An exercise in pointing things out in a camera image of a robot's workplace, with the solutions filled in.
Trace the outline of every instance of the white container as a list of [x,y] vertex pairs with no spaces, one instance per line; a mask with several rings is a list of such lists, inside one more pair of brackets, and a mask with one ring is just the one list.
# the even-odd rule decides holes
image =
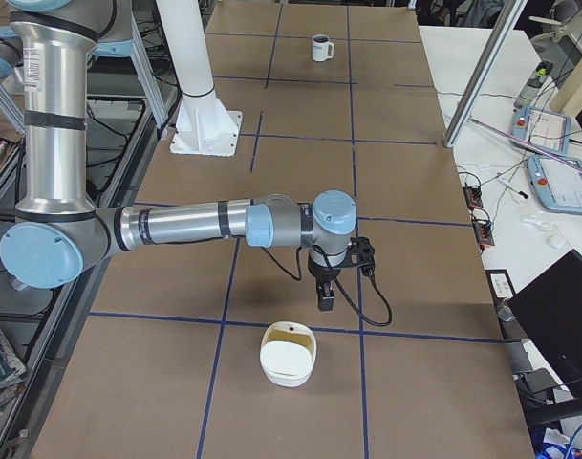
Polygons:
[[297,387],[308,380],[316,362],[316,337],[305,325],[275,322],[261,341],[261,366],[272,383]]

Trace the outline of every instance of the label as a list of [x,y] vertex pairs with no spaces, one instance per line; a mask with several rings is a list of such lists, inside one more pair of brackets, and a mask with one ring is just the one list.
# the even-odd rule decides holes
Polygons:
[[25,91],[39,93],[42,90],[42,55],[36,48],[23,48]]
[[492,288],[497,298],[504,299],[513,296],[511,287],[509,287],[509,283],[504,274],[491,274],[490,281],[492,282]]

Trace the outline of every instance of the black band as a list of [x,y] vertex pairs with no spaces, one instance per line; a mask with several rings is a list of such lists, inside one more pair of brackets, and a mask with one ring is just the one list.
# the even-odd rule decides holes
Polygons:
[[35,223],[71,223],[71,222],[84,222],[85,220],[91,220],[95,218],[96,212],[93,210],[91,212],[84,213],[33,213],[24,212],[22,210],[16,210],[14,212],[17,218],[21,220],[27,220],[28,222]]
[[39,12],[13,11],[11,12],[11,23],[12,22],[33,22],[41,26],[54,27],[56,29],[82,35],[85,38],[89,38],[90,40],[95,41],[96,43],[98,39],[98,34],[93,29],[81,26],[76,22],[47,16],[46,14],[40,14]]
[[122,212],[125,208],[118,208],[115,211],[115,239],[117,240],[117,245],[122,251],[129,251],[129,248],[125,245],[125,241],[122,240],[122,232],[120,230],[120,217],[122,217]]
[[229,201],[218,202],[218,227],[221,231],[221,236],[230,237],[231,226],[229,225]]
[[106,255],[108,254],[108,252],[110,251],[110,246],[112,244],[112,237],[110,236],[110,230],[108,229],[108,225],[106,225],[106,222],[103,221],[103,219],[96,214],[95,219],[99,222],[99,224],[103,227],[103,230],[106,232],[106,239],[108,241],[108,244],[106,246],[106,253],[103,254],[103,256],[101,257],[101,259],[103,260]]
[[299,204],[301,211],[301,247],[311,247],[313,243],[313,214],[312,206],[307,203]]
[[183,93],[185,96],[189,96],[190,98],[203,98],[203,97],[207,96],[208,94],[212,93],[213,91],[214,91],[214,86],[212,86],[212,89],[210,89],[210,90],[209,90],[207,93],[203,93],[203,94],[199,94],[199,95],[197,95],[197,96],[193,96],[192,94],[188,94],[188,93],[186,93],[185,91],[182,91],[182,90],[181,90],[181,92],[182,92],[182,93]]
[[56,115],[55,113],[34,112],[33,110],[25,110],[23,112],[23,121],[26,126],[58,127],[60,129],[73,129],[75,131],[84,131],[87,129],[87,123],[84,118],[67,117],[65,115]]
[[138,231],[140,232],[141,242],[145,246],[150,246],[155,244],[152,237],[150,237],[150,228],[148,228],[148,215],[150,214],[150,208],[141,210],[138,214]]
[[105,34],[112,30],[112,26],[117,22],[117,0],[112,0],[112,13],[110,14],[110,20],[103,31],[99,33],[99,38],[102,38]]

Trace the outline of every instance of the cup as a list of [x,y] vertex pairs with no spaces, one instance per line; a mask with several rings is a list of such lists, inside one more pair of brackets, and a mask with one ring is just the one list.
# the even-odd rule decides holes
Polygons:
[[327,35],[314,35],[312,37],[312,59],[316,62],[324,62],[333,59],[334,44]]

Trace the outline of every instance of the warning sticker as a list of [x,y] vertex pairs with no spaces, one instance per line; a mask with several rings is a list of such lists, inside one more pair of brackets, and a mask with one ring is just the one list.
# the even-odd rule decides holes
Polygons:
[[25,91],[40,92],[42,89],[42,55],[36,48],[23,48]]

